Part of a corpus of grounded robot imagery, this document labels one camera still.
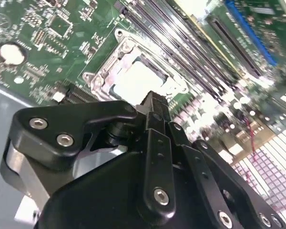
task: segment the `black expansion slot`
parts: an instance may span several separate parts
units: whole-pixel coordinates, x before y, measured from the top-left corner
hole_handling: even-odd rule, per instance
[[[193,65],[195,67],[195,70],[199,69],[200,70],[200,74],[209,80],[209,82],[211,84],[213,84],[213,86],[215,88],[218,89],[220,95],[223,95],[223,93],[225,92],[225,89],[222,87],[222,85],[220,85],[219,82],[217,82],[203,67],[201,67],[201,65],[198,63],[198,60],[192,56],[188,50],[186,50],[184,48],[184,46],[178,42],[177,39],[175,39],[175,37],[173,37],[170,33],[168,33],[166,30],[163,29],[163,25],[161,25],[159,22],[157,22],[156,19],[154,19],[152,17],[152,15],[150,13],[148,13],[142,6],[140,6],[139,4],[135,5],[135,10],[141,15],[143,16],[154,28],[156,28],[163,36],[165,36],[170,43],[174,46],[175,49],[177,49],[178,51],[181,52],[181,54],[187,59],[187,61],[190,63],[190,65]]]
[[[193,23],[190,23],[189,22],[189,18],[188,16],[184,16],[184,15],[180,15],[177,11],[175,11],[172,6],[166,1],[166,0],[159,0],[157,2],[155,2],[154,0],[148,0],[149,2],[152,2],[154,6],[158,6],[158,8],[166,8],[170,11],[170,17],[168,17],[166,14],[165,14],[165,11],[162,9],[162,12],[163,14],[166,15],[167,18],[169,18],[171,20],[172,23],[174,23],[175,21],[179,21],[180,24],[190,32],[190,34],[197,40],[197,41],[201,41],[201,47],[202,47],[202,51],[199,50],[201,52],[201,54],[206,58],[206,61],[208,61],[208,63],[210,63],[215,69],[216,69],[216,72],[221,75],[223,77],[223,81],[225,84],[227,84],[229,87],[231,87],[232,89],[233,88],[236,88],[235,87],[235,82],[237,80],[239,80],[239,77],[235,74],[235,72],[231,72],[230,69],[226,68],[225,64],[223,64],[222,62],[217,62],[217,63],[214,63],[212,61],[209,60],[209,58],[205,55],[205,53],[208,53],[208,54],[211,54],[212,57],[217,60],[218,57],[217,55],[214,53],[213,49],[210,48],[208,45],[205,44],[205,39],[202,39],[195,31],[195,29],[193,29]],[[195,41],[193,41],[192,39],[189,39],[187,37],[187,33],[184,32],[184,29],[181,28],[181,26],[179,25],[176,25],[176,27],[179,27],[180,28],[180,31],[184,34],[184,39],[186,41],[189,41],[194,47],[197,47],[195,45]],[[227,73],[230,75],[230,78],[227,77],[226,75],[224,75],[222,72],[221,72],[221,69],[218,68],[218,66],[220,66],[221,69],[225,69],[227,71]]]
[[[175,18],[168,16],[167,12],[165,12],[162,7],[159,7],[159,3],[155,2],[154,0],[145,0],[145,5],[149,6],[153,11],[155,11],[158,15],[161,15],[162,19],[170,26],[171,29],[174,30],[176,34],[182,39],[184,43],[186,43],[190,48],[192,48],[195,51],[195,54],[202,60],[206,62],[206,65],[209,69],[211,69],[214,73],[218,74],[218,77],[226,83],[229,87],[233,86],[233,83],[230,79],[228,79],[221,70],[214,64],[211,60],[209,60],[209,57],[207,57],[203,51],[200,50],[200,48],[195,44],[195,41],[188,37],[187,33],[184,31],[183,28],[180,27],[180,24],[183,25],[183,27],[188,30],[188,32],[191,33],[191,35],[199,41],[199,37],[196,35],[194,31],[191,31],[190,28],[187,28],[187,25],[183,22],[182,18],[175,17]],[[166,5],[166,8],[173,13],[174,10]]]
[[[76,87],[74,84],[69,85],[68,96],[70,97],[71,95],[77,97],[78,99],[82,100],[85,103],[99,102],[96,96],[85,92],[84,90]]]
[[[241,64],[254,77],[262,76],[262,70],[256,65],[249,54],[243,49],[241,44],[230,34],[229,30],[212,15],[206,18],[209,25],[215,30],[219,37],[227,44],[231,51],[237,56]]]
[[[127,8],[122,10],[122,14],[130,20],[138,29],[140,29],[152,42],[157,44],[159,47],[162,48],[163,52],[173,59],[180,67],[182,67],[185,72],[193,77],[201,86],[204,90],[206,90],[214,99],[216,99],[218,102],[222,102],[222,100],[219,98],[217,93],[210,88],[202,79],[196,76],[195,72],[187,65],[184,63],[183,60],[180,59],[180,57],[173,52],[167,45],[165,45],[163,42],[161,42],[157,35],[148,28],[143,22],[141,22],[139,19],[137,19],[137,16],[131,11],[128,10]]]

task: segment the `black plastic bracket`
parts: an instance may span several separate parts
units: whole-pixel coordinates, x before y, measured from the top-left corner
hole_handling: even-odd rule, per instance
[[[62,171],[70,168],[81,150],[85,133],[93,133],[112,122],[129,122],[136,110],[124,101],[27,108],[18,111],[12,120],[9,138],[19,152],[47,168]],[[30,126],[32,118],[46,120],[45,129]],[[57,136],[68,134],[74,143],[58,144]]]
[[[193,148],[203,154],[220,190],[225,190],[225,192],[228,192],[234,198],[234,214],[238,216],[238,220],[244,228],[267,228],[261,215],[266,217],[271,228],[286,228],[286,224],[282,220],[280,221],[282,227],[277,225],[273,220],[273,216],[276,219],[280,219],[279,215],[210,145],[203,140],[197,140],[193,143]]]
[[[169,130],[180,162],[196,183],[200,198],[214,228],[226,228],[220,220],[220,212],[224,212],[229,217],[229,224],[233,228],[243,229],[230,212],[202,153],[189,146],[186,134],[178,124],[169,123]]]

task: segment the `ram slot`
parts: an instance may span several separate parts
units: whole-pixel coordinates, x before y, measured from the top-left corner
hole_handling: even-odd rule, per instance
[[[168,33],[165,29],[163,29],[163,25],[161,25],[152,15],[146,11],[141,5],[137,4],[135,6],[135,10],[142,16],[144,19],[148,21],[155,29],[159,31],[159,33],[166,37],[171,45],[177,49],[183,57],[190,63],[191,66],[195,67],[195,70],[198,71],[205,79],[208,79],[209,83],[218,89],[220,95],[223,95],[225,89],[217,82],[203,67],[201,67],[197,58],[190,54],[190,51],[187,50],[183,44],[178,42],[176,37],[173,37],[170,33]]]
[[[233,53],[240,60],[241,64],[254,77],[258,78],[263,75],[262,70],[256,65],[249,54],[243,49],[241,44],[230,34],[229,30],[214,16],[208,16],[206,21],[226,43],[226,45],[233,51]]]
[[[214,99],[221,102],[222,100],[218,97],[217,93],[210,88],[201,78],[196,76],[196,73],[192,69],[192,67],[188,66],[184,61],[176,54],[174,51],[169,48],[166,44],[161,42],[157,35],[148,28],[143,22],[137,19],[137,16],[131,11],[125,8],[122,10],[122,14],[131,21],[138,29],[140,29],[152,42],[162,48],[163,52],[174,60],[181,68],[184,69],[187,75],[192,76],[202,87],[206,90]]]
[[[183,23],[183,20],[179,17],[176,17],[173,15],[173,17],[170,17],[167,15],[167,12],[163,10],[162,7],[159,7],[159,2],[154,2],[154,0],[146,0],[145,5],[149,6],[153,11],[155,11],[158,15],[161,15],[162,19],[170,26],[171,29],[174,30],[174,32],[182,39],[184,43],[186,43],[190,48],[193,49],[195,54],[204,62],[206,63],[206,66],[211,69],[214,73],[218,74],[218,77],[229,87],[234,87],[233,82],[228,79],[221,70],[216,66],[215,63],[213,63],[209,57],[207,57],[203,51],[200,50],[200,48],[195,44],[195,41],[191,38],[189,38],[188,34],[184,31],[184,29],[188,30],[188,32],[191,33],[191,35],[199,41],[200,38],[196,35],[195,31],[192,31],[191,28],[189,28],[185,23]],[[167,7],[167,9],[170,12],[173,12],[173,9],[171,7]]]

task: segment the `green circuit board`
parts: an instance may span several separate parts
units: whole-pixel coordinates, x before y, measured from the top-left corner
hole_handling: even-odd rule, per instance
[[[219,2],[218,4],[214,4],[214,7],[212,8],[209,16],[207,16],[204,21],[201,21],[202,28],[210,37],[212,37],[212,40],[219,47],[221,47],[223,50],[226,50],[226,52],[231,50],[229,55],[233,58],[236,66],[248,70],[248,67],[246,67],[246,62],[244,62],[242,58],[238,57],[237,52],[233,49],[233,47],[228,46],[226,42],[223,42],[222,38],[214,30],[214,27],[211,25],[211,23],[213,23],[215,20],[216,23],[224,27],[225,32],[230,37],[230,39],[233,39],[234,42],[242,48],[244,54],[247,55],[246,59],[252,61],[252,63],[255,65],[254,67],[260,70],[259,75],[270,74],[273,72],[275,68],[267,63],[260,51],[256,48],[251,39],[247,36],[247,34],[229,12],[228,8]]]
[[[284,0],[235,0],[236,8],[251,25],[278,63],[286,63],[286,3]]]
[[[16,42],[27,54],[19,66],[0,62],[0,83],[43,105],[56,81],[89,91],[83,72],[96,72],[117,46],[115,29],[131,30],[115,4],[122,2],[0,0],[0,44]]]

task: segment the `screw hole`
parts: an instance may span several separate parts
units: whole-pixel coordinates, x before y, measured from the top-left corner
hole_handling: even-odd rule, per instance
[[[203,176],[205,179],[209,179],[209,176],[208,176],[205,172],[202,173],[202,176]]]
[[[158,153],[158,157],[159,157],[159,158],[164,158],[164,155],[161,154],[161,153]]]

